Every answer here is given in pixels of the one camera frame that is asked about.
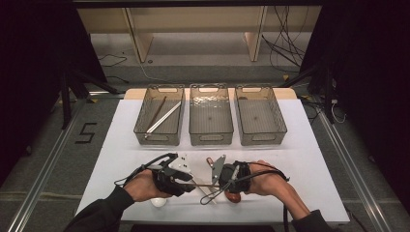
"transparent storage container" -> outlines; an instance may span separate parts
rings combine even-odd
[[[139,144],[178,146],[184,105],[184,85],[150,85],[133,130]],[[147,132],[167,113],[170,113],[169,116],[155,130]]]
[[[287,128],[271,85],[237,85],[235,109],[243,146],[282,142]]]
[[[233,124],[226,84],[190,86],[190,144],[232,143]]]

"metal frame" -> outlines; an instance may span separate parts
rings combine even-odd
[[[362,176],[362,173],[350,156],[350,153],[344,145],[344,142],[341,139],[340,135],[338,134],[335,125],[332,125],[327,120],[325,115],[319,114],[319,117],[322,121],[323,126],[325,127],[326,132],[331,138],[332,143],[337,150],[340,161],[343,164],[347,174],[349,175],[349,178],[352,181],[352,184],[356,192],[358,193],[375,229],[378,232],[393,231],[392,227],[387,222],[382,209],[380,208],[375,197],[368,188],[366,181]]]
[[[61,130],[60,135],[58,136],[57,141],[54,144],[54,147],[48,155],[48,158],[45,161],[42,170],[40,171],[40,174],[38,175],[30,191],[27,193],[26,198],[15,214],[15,217],[11,225],[9,226],[9,232],[23,231],[29,217],[31,216],[31,213],[33,213],[34,207],[37,204],[37,201],[48,181],[49,176],[51,175],[52,170],[54,169],[55,164],[60,158],[60,155],[73,130],[73,125],[75,125],[76,118],[82,107],[85,105],[85,102],[86,100],[78,100],[75,104],[73,109],[73,119],[68,123],[67,127],[64,130]]]

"white tabletop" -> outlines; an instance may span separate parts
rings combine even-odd
[[[211,169],[205,159],[216,160],[226,155],[226,163],[234,160],[265,160],[290,177],[310,210],[320,209],[330,224],[349,221],[335,184],[323,160],[303,106],[299,100],[278,100],[288,132],[280,145],[244,147],[240,143],[235,108],[231,101],[234,134],[232,144],[201,147],[190,145],[189,104],[185,105],[179,146],[141,146],[133,133],[142,100],[120,101],[102,146],[93,174],[83,194],[78,211],[99,198],[106,198],[114,189],[114,181],[133,172],[137,166],[168,152],[188,156],[193,175],[211,182]],[[274,197],[244,195],[239,204],[229,202],[223,194],[217,204],[199,203],[204,194],[200,189],[171,197],[161,207],[150,201],[135,203],[123,214],[122,220],[133,223],[176,224],[272,224],[282,222],[282,204]]]

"black sleeve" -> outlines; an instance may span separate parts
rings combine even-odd
[[[96,200],[78,213],[64,231],[118,231],[123,212],[132,204],[130,195],[115,187],[106,199]]]
[[[333,232],[338,231],[337,229],[332,229],[325,219],[320,214],[319,210],[312,211],[310,215],[298,219],[292,220],[293,227],[295,227],[298,232]]]

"white object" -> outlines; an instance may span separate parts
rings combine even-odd
[[[188,163],[187,154],[178,154],[178,158],[172,161],[169,168],[190,174],[190,164]]]
[[[165,198],[152,198],[152,199],[151,199],[151,203],[152,203],[155,207],[162,207],[163,205],[165,205],[166,199],[165,199]]]

